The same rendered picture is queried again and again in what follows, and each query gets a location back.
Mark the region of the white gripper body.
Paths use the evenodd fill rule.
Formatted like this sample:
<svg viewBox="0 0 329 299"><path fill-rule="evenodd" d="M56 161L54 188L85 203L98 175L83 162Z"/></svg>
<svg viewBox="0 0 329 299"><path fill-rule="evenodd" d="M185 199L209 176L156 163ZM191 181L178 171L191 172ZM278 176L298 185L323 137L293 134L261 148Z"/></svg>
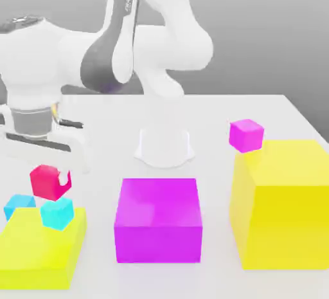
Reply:
<svg viewBox="0 0 329 299"><path fill-rule="evenodd" d="M67 127L39 137L0 130L0 157L5 156L35 163L81 163L82 135Z"/></svg>

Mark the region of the small red cube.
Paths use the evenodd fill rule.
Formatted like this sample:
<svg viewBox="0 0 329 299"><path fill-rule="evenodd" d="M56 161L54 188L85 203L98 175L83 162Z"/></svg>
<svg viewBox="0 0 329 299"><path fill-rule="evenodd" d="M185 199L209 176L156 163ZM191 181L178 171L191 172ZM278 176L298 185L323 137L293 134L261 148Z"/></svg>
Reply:
<svg viewBox="0 0 329 299"><path fill-rule="evenodd" d="M31 187L34 196L57 201L71 188L71 173L67 173L64 185L59 181L60 172L49 165L39 165L30 172Z"/></svg>

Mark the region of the small turquoise cube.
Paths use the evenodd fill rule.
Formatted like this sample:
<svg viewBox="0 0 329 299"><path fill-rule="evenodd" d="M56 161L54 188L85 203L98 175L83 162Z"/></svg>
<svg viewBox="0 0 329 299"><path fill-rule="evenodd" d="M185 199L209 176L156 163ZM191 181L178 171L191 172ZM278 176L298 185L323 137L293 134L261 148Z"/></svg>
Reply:
<svg viewBox="0 0 329 299"><path fill-rule="evenodd" d="M47 201L40 207L40 215L43 226L62 231L75 216L73 201L65 197Z"/></svg>

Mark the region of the small sky blue cube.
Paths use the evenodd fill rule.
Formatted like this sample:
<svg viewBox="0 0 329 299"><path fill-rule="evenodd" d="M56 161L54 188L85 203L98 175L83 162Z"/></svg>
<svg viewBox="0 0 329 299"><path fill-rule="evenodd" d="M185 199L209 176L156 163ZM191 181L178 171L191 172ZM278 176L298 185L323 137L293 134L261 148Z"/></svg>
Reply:
<svg viewBox="0 0 329 299"><path fill-rule="evenodd" d="M16 208L34 208L36 202L34 196L15 194L4 206L6 221L9 221Z"/></svg>

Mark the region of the small magenta cube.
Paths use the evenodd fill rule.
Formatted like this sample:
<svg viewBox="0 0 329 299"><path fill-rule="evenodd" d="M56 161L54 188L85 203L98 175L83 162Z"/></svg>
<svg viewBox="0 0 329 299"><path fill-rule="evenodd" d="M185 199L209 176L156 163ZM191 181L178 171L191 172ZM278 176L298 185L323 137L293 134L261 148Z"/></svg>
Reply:
<svg viewBox="0 0 329 299"><path fill-rule="evenodd" d="M241 153L262 148L264 128L251 119L230 123L229 144Z"/></svg>

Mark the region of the large lime yellow box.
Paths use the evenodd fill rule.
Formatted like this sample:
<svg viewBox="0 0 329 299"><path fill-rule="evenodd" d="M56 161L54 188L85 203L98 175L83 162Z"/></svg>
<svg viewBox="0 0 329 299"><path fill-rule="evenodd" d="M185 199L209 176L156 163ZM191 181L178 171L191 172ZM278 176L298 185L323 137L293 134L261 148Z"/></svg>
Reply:
<svg viewBox="0 0 329 299"><path fill-rule="evenodd" d="M38 208L17 208L0 233L0 290L69 289L86 229L85 208L62 231L43 226Z"/></svg>

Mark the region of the large magenta box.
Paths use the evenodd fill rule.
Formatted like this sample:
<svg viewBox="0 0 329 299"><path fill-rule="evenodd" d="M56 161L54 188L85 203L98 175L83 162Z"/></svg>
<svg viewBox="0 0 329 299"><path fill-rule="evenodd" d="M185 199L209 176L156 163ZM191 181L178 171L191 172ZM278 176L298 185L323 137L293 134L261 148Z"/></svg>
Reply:
<svg viewBox="0 0 329 299"><path fill-rule="evenodd" d="M119 263L199 263L202 217L194 178L125 178L114 222Z"/></svg>

